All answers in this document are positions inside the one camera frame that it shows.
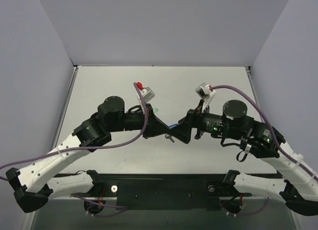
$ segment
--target metal screw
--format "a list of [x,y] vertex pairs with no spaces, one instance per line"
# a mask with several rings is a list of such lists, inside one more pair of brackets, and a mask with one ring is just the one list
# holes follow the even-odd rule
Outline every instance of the metal screw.
[[215,188],[213,185],[209,185],[208,190],[209,192],[213,193],[215,191]]
[[111,186],[111,192],[116,193],[118,190],[118,187],[116,185]]

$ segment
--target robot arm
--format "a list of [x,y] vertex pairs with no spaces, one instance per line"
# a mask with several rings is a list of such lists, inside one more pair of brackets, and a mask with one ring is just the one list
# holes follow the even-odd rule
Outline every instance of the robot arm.
[[[143,97],[154,96],[149,88],[139,88]],[[12,168],[6,172],[9,183],[15,190],[17,203],[28,213],[41,208],[49,199],[59,196],[87,192],[99,194],[104,184],[94,170],[68,177],[54,176],[77,159],[95,151],[96,147],[110,142],[111,132],[141,130],[145,123],[145,139],[167,134],[187,144],[190,142],[192,129],[196,128],[197,140],[207,132],[212,138],[221,139],[223,147],[238,146],[245,156],[251,153],[273,166],[284,179],[266,179],[230,170],[223,181],[224,188],[232,188],[239,193],[268,196],[286,203],[288,208],[302,215],[318,215],[318,183],[314,180],[314,175],[310,176],[300,167],[301,163],[312,171],[303,162],[302,155],[295,154],[283,136],[274,129],[282,149],[298,161],[293,163],[282,155],[266,125],[247,116],[247,106],[243,102],[228,101],[223,106],[223,115],[219,116],[209,113],[209,104],[215,95],[211,86],[204,83],[196,91],[201,97],[199,105],[190,109],[173,128],[169,128],[154,115],[150,104],[145,104],[145,110],[133,112],[129,109],[125,113],[124,101],[120,97],[107,98],[99,105],[96,113],[49,152],[58,154],[25,168]],[[224,144],[225,139],[239,140],[240,144]]]

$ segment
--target blue cable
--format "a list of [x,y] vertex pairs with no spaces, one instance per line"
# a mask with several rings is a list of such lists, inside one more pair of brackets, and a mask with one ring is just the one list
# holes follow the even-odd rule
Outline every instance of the blue cable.
[[177,125],[178,125],[177,123],[176,124],[172,124],[172,125],[169,126],[169,128],[175,127]]

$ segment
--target white wall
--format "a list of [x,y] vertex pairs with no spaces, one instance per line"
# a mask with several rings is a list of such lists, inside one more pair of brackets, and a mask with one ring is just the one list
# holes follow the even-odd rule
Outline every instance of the white wall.
[[40,0],[76,65],[248,66],[288,0]]
[[[2,165],[49,150],[73,65],[39,0],[0,0],[0,24]],[[20,229],[13,190],[0,190],[0,228]]]
[[318,0],[289,0],[251,71],[272,125],[318,171]]

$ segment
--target cable tie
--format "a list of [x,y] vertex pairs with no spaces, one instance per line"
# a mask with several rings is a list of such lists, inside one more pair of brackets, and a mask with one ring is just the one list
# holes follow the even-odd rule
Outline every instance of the cable tie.
[[297,154],[297,163],[295,163],[295,165],[291,167],[290,170],[296,169],[303,159],[304,159],[304,156],[302,154]]
[[251,148],[252,146],[250,144],[247,144],[244,150],[245,154],[248,154]]
[[56,147],[56,150],[57,150],[57,152],[59,153],[59,155],[62,157],[63,161],[65,161],[65,162],[67,162],[67,163],[69,163],[69,164],[73,164],[73,162],[68,161],[68,160],[65,158],[65,156],[63,155],[63,153],[60,152],[59,146]]

